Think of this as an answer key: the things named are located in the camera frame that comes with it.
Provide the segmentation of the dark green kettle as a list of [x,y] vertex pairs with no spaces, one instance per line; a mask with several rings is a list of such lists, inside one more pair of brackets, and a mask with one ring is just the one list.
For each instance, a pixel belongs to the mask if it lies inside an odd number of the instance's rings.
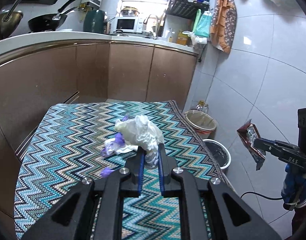
[[107,15],[102,10],[90,10],[87,12],[84,23],[83,31],[88,33],[104,33],[104,27],[106,26]]

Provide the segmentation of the teal hanging bag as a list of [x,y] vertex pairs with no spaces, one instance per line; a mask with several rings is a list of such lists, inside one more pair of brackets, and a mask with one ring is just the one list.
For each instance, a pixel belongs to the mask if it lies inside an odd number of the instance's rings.
[[212,22],[212,12],[197,10],[195,22],[193,25],[193,33],[196,36],[206,37],[210,36],[210,25]]

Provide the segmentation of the orange patterned hanging apron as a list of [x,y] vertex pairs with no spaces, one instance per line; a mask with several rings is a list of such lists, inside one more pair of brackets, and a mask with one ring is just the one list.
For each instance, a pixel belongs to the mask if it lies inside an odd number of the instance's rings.
[[230,54],[235,36],[237,10],[234,0],[216,0],[210,25],[210,40]]

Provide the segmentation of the white rimmed black trash bin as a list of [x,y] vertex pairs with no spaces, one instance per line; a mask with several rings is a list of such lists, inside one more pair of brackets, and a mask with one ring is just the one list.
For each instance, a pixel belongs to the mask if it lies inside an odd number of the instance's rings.
[[220,165],[221,170],[225,171],[231,163],[231,155],[227,148],[213,139],[203,139],[203,142]]

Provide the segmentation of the white plastic bag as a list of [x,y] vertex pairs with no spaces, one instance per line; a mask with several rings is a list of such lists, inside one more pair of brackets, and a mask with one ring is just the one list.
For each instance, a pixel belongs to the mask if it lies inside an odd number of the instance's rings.
[[141,147],[145,151],[145,167],[155,169],[158,166],[158,146],[164,144],[162,131],[146,115],[137,115],[133,119],[117,120],[116,132],[122,134],[130,145]]

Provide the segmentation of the black frying pan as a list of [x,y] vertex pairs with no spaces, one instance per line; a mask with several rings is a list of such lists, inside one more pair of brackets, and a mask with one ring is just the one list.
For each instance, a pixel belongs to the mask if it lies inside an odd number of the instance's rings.
[[37,17],[34,17],[28,21],[29,29],[32,33],[44,32],[44,31],[56,31],[68,17],[68,13],[72,12],[76,7],[72,7],[66,11],[70,4],[76,0],[68,0],[62,7],[58,9],[57,13],[54,14],[44,14]]

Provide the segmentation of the red silver snack wrapper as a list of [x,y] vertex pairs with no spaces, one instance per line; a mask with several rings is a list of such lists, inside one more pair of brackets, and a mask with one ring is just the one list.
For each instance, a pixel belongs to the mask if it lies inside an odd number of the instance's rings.
[[261,137],[256,125],[252,123],[252,119],[249,119],[244,125],[242,125],[237,130],[237,133],[243,145],[248,149],[248,152],[256,162],[256,170],[260,170],[265,162],[266,152],[254,147],[255,140],[260,139]]

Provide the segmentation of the zigzag patterned table cloth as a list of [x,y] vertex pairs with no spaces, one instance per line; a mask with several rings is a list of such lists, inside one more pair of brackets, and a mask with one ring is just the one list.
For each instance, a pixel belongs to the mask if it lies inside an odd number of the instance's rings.
[[[137,115],[159,127],[166,154],[180,167],[229,183],[174,101],[57,104],[43,117],[22,161],[14,198],[18,239],[78,181],[124,166],[135,152],[107,158],[100,152],[114,138],[116,120]],[[145,169],[139,198],[124,199],[122,239],[181,239],[178,199],[161,196],[157,169]]]

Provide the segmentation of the yellow capped oil bottle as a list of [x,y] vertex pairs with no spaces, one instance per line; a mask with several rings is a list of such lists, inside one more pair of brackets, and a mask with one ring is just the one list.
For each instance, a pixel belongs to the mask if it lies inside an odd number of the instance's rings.
[[209,109],[209,105],[203,100],[200,100],[198,104],[195,106],[195,110],[201,111],[206,114],[208,113],[208,109]]

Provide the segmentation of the beige trash bin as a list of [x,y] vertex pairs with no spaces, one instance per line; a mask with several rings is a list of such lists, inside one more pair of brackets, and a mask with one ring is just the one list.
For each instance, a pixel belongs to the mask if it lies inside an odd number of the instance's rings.
[[188,110],[184,113],[184,117],[202,139],[208,139],[216,131],[215,119],[202,111]]

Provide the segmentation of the brown kitchen cabinets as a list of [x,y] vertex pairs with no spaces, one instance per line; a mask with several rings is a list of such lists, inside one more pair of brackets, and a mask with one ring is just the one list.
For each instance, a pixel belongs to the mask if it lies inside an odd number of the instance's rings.
[[186,101],[197,55],[146,42],[65,40],[0,54],[0,210],[13,214],[20,147],[58,103]]

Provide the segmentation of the white microwave oven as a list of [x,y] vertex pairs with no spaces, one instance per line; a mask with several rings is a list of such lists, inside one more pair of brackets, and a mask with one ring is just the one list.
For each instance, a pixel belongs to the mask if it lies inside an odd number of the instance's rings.
[[143,31],[144,20],[139,16],[116,17],[113,20],[112,31],[122,31],[124,33],[141,33]]

